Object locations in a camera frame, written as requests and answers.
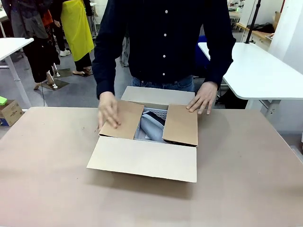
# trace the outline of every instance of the blue label on box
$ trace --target blue label on box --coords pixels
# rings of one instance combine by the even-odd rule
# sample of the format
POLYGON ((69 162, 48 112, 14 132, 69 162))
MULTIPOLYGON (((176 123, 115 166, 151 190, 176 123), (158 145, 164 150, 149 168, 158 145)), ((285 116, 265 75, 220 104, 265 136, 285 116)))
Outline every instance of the blue label on box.
POLYGON ((9 123, 5 120, 5 118, 0 118, 0 126, 9 126, 9 123))

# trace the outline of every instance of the bright green item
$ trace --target bright green item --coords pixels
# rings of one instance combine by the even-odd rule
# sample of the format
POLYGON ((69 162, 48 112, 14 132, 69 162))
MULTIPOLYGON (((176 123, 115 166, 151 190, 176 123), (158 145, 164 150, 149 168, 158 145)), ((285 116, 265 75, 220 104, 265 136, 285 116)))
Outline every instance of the bright green item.
POLYGON ((83 1, 69 0, 63 2, 61 21, 74 61, 79 61, 95 47, 83 1))
POLYGON ((0 96, 0 105, 5 105, 7 101, 8 101, 7 98, 4 98, 4 97, 0 96))

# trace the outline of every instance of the blue chair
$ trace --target blue chair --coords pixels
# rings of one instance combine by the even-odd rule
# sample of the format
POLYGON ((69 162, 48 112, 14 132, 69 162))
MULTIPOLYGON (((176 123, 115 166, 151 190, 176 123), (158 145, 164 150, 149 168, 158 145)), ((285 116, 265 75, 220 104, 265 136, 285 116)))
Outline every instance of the blue chair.
POLYGON ((208 58, 205 56, 203 51, 198 46, 198 43, 205 43, 205 35, 199 36, 198 42, 196 44, 196 53, 195 53, 195 73, 194 76, 199 78, 205 78, 207 74, 207 65, 209 64, 208 58))

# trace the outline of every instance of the person's right hand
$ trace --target person's right hand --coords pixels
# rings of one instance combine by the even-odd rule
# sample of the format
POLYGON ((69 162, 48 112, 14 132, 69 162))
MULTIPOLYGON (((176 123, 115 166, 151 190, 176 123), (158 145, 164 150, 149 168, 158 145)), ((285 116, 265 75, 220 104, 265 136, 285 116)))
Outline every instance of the person's right hand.
POLYGON ((57 27, 60 27, 60 26, 61 26, 59 21, 53 20, 53 22, 55 23, 55 25, 56 25, 57 27))
POLYGON ((103 92, 100 95, 98 119, 99 130, 101 130, 106 121, 115 129, 121 124, 118 118, 118 101, 110 91, 103 92))

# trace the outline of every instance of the black pole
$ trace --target black pole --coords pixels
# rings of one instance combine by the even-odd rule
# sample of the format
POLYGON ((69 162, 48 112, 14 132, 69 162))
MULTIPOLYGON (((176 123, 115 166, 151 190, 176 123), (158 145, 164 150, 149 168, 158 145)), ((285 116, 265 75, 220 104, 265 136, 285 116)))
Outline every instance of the black pole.
POLYGON ((261 6, 261 0, 258 0, 258 3, 256 5, 256 11, 255 11, 254 17, 253 17, 251 25, 250 25, 250 31, 248 32, 247 39, 246 39, 246 42, 245 42, 246 44, 250 43, 250 36, 251 36, 251 33, 252 33, 252 29, 254 28, 260 6, 261 6))

